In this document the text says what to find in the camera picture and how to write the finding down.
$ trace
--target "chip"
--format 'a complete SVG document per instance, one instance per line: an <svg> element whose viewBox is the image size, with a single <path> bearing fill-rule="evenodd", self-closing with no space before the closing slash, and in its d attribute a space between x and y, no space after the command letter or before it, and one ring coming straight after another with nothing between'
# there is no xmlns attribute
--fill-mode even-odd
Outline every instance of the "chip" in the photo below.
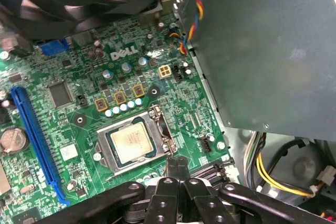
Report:
<svg viewBox="0 0 336 224"><path fill-rule="evenodd" d="M105 89L107 89L107 84L106 84L106 83L103 83L102 85L100 85L100 89L101 89L101 90L105 90Z"/></svg>
<svg viewBox="0 0 336 224"><path fill-rule="evenodd" d="M106 97L107 102L112 102L113 98L112 97Z"/></svg>
<svg viewBox="0 0 336 224"><path fill-rule="evenodd" d="M132 92L131 92L131 90L129 90L129 89L126 89L125 90L125 95L130 95Z"/></svg>
<svg viewBox="0 0 336 224"><path fill-rule="evenodd" d="M109 106L106 103L105 98L99 98L94 101L96 108L99 112L105 111L109 108Z"/></svg>
<svg viewBox="0 0 336 224"><path fill-rule="evenodd" d="M109 97L111 95L111 91L110 90L106 90L104 91L105 96Z"/></svg>
<svg viewBox="0 0 336 224"><path fill-rule="evenodd" d="M76 191L76 194L79 198L81 198L81 197L84 197L86 195L86 192L85 192L84 188L80 188Z"/></svg>
<svg viewBox="0 0 336 224"><path fill-rule="evenodd" d="M142 84L137 84L137 85L135 85L135 86L132 88L132 90L133 90L133 93L134 93L134 95L135 95L136 98L138 98L138 97L143 97L143 96L145 95L145 91L144 91L144 89L143 89Z"/></svg>
<svg viewBox="0 0 336 224"><path fill-rule="evenodd" d="M64 68L70 68L71 67L71 61L70 60L63 60L62 61L62 66Z"/></svg>
<svg viewBox="0 0 336 224"><path fill-rule="evenodd" d="M9 76L8 79L11 83L22 81L21 74L19 74L19 73L16 73L16 74L13 74L13 75Z"/></svg>
<svg viewBox="0 0 336 224"><path fill-rule="evenodd" d="M114 99L117 102L117 105L123 104L126 102L126 96L123 91L118 91L117 93L114 94Z"/></svg>
<svg viewBox="0 0 336 224"><path fill-rule="evenodd" d="M113 132L110 137L121 164L135 161L154 150L143 122Z"/></svg>
<svg viewBox="0 0 336 224"><path fill-rule="evenodd" d="M49 94L55 107L72 102L71 94L65 82L57 82L48 87Z"/></svg>

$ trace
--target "pcie slot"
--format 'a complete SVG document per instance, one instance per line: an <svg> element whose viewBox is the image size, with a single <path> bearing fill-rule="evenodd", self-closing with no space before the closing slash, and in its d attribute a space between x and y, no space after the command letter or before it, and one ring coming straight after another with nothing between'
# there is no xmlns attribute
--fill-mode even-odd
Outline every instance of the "pcie slot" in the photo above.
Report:
<svg viewBox="0 0 336 224"><path fill-rule="evenodd" d="M62 204L70 205L70 202L66 200L62 191L60 176L48 148L47 141L43 136L40 124L36 118L27 90L23 87L13 87L10 92L48 185L54 188L58 200Z"/></svg>

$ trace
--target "capacitor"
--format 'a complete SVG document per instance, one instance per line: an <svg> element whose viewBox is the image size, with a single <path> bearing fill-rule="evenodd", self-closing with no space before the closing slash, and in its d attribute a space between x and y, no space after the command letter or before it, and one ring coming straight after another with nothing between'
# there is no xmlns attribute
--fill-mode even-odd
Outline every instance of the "capacitor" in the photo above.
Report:
<svg viewBox="0 0 336 224"><path fill-rule="evenodd" d="M146 40L147 40L147 42L151 42L152 39L153 39L153 35L151 35L151 34L147 34L147 36L146 36Z"/></svg>
<svg viewBox="0 0 336 224"><path fill-rule="evenodd" d="M97 56L97 58L102 58L105 55L104 51L101 50L100 48L95 48L94 54Z"/></svg>
<svg viewBox="0 0 336 224"><path fill-rule="evenodd" d="M11 55L7 51L0 52L0 59L2 59L2 60L10 60L10 58L11 58L10 56Z"/></svg>
<svg viewBox="0 0 336 224"><path fill-rule="evenodd" d="M212 133L207 133L206 138L210 141L210 142L214 142L215 141L215 136Z"/></svg>
<svg viewBox="0 0 336 224"><path fill-rule="evenodd" d="M93 42L93 45L97 48L100 48L101 50L103 50L103 48L104 48L104 45L98 39Z"/></svg>
<svg viewBox="0 0 336 224"><path fill-rule="evenodd" d="M133 102L133 101L129 101L129 102L127 103L127 106L128 106L130 109L132 109L132 108L135 107L135 102Z"/></svg>
<svg viewBox="0 0 336 224"><path fill-rule="evenodd" d="M0 90L0 101L3 101L7 98L7 91L6 90Z"/></svg>
<svg viewBox="0 0 336 224"><path fill-rule="evenodd" d="M171 30L175 30L177 28L177 24L176 23L170 23L169 24L169 29L171 29Z"/></svg>
<svg viewBox="0 0 336 224"><path fill-rule="evenodd" d="M120 105L120 110L123 111L123 112L128 110L127 104L123 103L122 105Z"/></svg>
<svg viewBox="0 0 336 224"><path fill-rule="evenodd" d="M163 28L164 28L164 23L159 22L157 27L156 27L156 30L160 33L160 32L163 31Z"/></svg>
<svg viewBox="0 0 336 224"><path fill-rule="evenodd" d="M138 59L138 64L139 64L140 67L145 67L145 66L147 66L147 63L148 63L148 60L147 60L147 58L145 58L145 57L140 57L140 58Z"/></svg>
<svg viewBox="0 0 336 224"><path fill-rule="evenodd" d="M113 78L113 73L110 70L104 70L103 71L103 77L105 79L112 79Z"/></svg>
<svg viewBox="0 0 336 224"><path fill-rule="evenodd" d="M112 110L106 110L106 111L105 111L105 116L106 116L107 118L111 118L111 117L113 116L113 111L112 111Z"/></svg>
<svg viewBox="0 0 336 224"><path fill-rule="evenodd" d="M6 130L0 139L0 145L7 154L14 154L28 146L26 134L20 128Z"/></svg>
<svg viewBox="0 0 336 224"><path fill-rule="evenodd" d="M2 101L1 107L6 108L6 109L14 109L14 108L16 108L15 107L15 103L13 101L11 101L11 100L4 100L4 101Z"/></svg>
<svg viewBox="0 0 336 224"><path fill-rule="evenodd" d="M136 104L137 106L141 106L141 105L142 105L142 99L141 99L141 98L136 98L136 100L135 100L135 104Z"/></svg>
<svg viewBox="0 0 336 224"><path fill-rule="evenodd" d="M121 65L121 69L122 69L122 71L124 71L125 73L129 73L129 72L131 72L132 67L131 67L131 65L130 65L128 62L124 62L124 63Z"/></svg>
<svg viewBox="0 0 336 224"><path fill-rule="evenodd" d="M95 54L95 52L94 52L93 49L90 49L90 50L88 51L88 57L89 57L90 60L96 60L97 55Z"/></svg>
<svg viewBox="0 0 336 224"><path fill-rule="evenodd" d="M32 190L34 190L35 186L33 184L30 184L28 186L25 186L23 188L20 189L20 193L21 194L26 194L31 192Z"/></svg>
<svg viewBox="0 0 336 224"><path fill-rule="evenodd" d="M113 112L113 114L119 114L120 113L120 108L119 107L113 107L113 109L112 109L112 112Z"/></svg>
<svg viewBox="0 0 336 224"><path fill-rule="evenodd" d="M77 186L77 181L74 179L70 180L69 183L67 184L67 190L72 191L74 188Z"/></svg>
<svg viewBox="0 0 336 224"><path fill-rule="evenodd" d="M94 161L100 161L101 160L101 154L99 152L94 153L93 160Z"/></svg>
<svg viewBox="0 0 336 224"><path fill-rule="evenodd" d="M191 70L189 68L187 68L185 71L184 71L187 75L191 74Z"/></svg>

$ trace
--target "cable bundle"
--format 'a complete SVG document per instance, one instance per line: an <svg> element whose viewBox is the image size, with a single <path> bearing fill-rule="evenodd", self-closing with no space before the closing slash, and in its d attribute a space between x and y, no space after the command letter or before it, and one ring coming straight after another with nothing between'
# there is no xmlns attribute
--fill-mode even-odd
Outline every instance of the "cable bundle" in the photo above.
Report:
<svg viewBox="0 0 336 224"><path fill-rule="evenodd" d="M191 25L188 34L183 38L177 33L171 33L169 37L174 37L177 38L180 41L180 53L183 54L184 56L187 55L187 50L186 50L186 44L189 40L192 39L192 37L195 34L195 31L198 28L199 22L202 20L204 16L204 6L203 6L203 1L202 0L195 0L196 5L197 5L197 14L195 16L195 21Z"/></svg>

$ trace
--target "integrated circuit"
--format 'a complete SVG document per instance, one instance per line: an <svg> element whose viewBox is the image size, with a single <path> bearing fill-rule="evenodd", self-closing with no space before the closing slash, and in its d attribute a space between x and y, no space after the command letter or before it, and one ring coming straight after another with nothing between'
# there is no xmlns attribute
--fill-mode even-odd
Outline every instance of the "integrated circuit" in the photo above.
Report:
<svg viewBox="0 0 336 224"><path fill-rule="evenodd" d="M132 90L133 90L133 93L134 93L134 95L135 95L136 98L138 98L138 97L143 97L143 96L145 95L145 90L143 89L143 86L142 86L141 83L135 85L135 86L132 88Z"/></svg>
<svg viewBox="0 0 336 224"><path fill-rule="evenodd" d="M101 165L107 166L115 176L149 163L157 158L173 155L177 147L158 105L97 131L96 151L102 152Z"/></svg>
<svg viewBox="0 0 336 224"><path fill-rule="evenodd" d="M37 207L30 208L12 218L14 224L32 224L41 219L41 214Z"/></svg>
<svg viewBox="0 0 336 224"><path fill-rule="evenodd" d="M16 83L16 82L22 81L21 74L19 74L19 73L16 73L16 74L13 74L13 75L9 76L8 79L11 83Z"/></svg>
<svg viewBox="0 0 336 224"><path fill-rule="evenodd" d="M72 102L71 94L64 81L48 86L51 100L55 107L61 107Z"/></svg>
<svg viewBox="0 0 336 224"><path fill-rule="evenodd" d="M96 108L99 112L105 111L109 108L105 98L99 98L94 101Z"/></svg>
<svg viewBox="0 0 336 224"><path fill-rule="evenodd" d="M71 61L70 60L63 60L62 61L62 66L64 68L70 68L71 67Z"/></svg>
<svg viewBox="0 0 336 224"><path fill-rule="evenodd" d="M121 105L126 102L126 96L123 91L118 91L117 93L114 94L114 99L117 103L117 105Z"/></svg>

